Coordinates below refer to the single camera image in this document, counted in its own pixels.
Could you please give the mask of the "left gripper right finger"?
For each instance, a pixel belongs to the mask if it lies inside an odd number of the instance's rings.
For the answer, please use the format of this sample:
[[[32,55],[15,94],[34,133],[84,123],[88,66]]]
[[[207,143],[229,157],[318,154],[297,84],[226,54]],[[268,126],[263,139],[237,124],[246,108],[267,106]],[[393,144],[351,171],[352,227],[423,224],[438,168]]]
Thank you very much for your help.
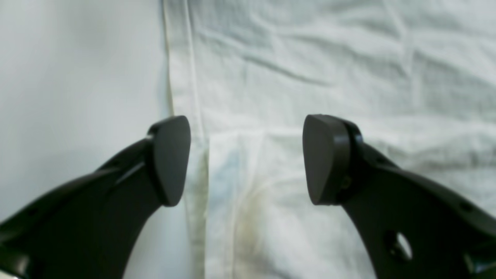
[[[358,126],[313,114],[303,160],[314,205],[340,205],[378,279],[494,279],[495,218],[466,198],[401,169]]]

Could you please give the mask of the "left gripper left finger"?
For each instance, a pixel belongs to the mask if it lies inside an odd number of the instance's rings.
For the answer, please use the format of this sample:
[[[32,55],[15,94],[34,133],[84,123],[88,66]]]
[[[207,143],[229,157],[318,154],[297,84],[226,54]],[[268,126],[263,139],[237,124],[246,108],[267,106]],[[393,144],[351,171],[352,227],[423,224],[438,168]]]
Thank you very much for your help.
[[[158,208],[184,192],[191,127],[173,116],[96,171],[32,201],[1,223],[7,279],[121,279]]]

